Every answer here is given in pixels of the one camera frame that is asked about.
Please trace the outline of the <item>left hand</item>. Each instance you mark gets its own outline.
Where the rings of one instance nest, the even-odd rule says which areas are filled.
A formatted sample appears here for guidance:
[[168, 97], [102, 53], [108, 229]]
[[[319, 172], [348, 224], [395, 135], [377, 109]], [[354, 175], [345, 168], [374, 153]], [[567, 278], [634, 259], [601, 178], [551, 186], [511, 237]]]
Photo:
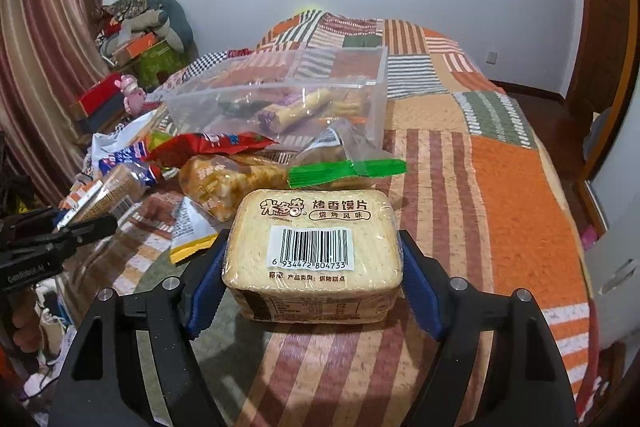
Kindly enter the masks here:
[[40, 349], [42, 335], [39, 315], [36, 311], [36, 294], [32, 288], [24, 288], [12, 295], [12, 323], [15, 327], [14, 343], [25, 353]]

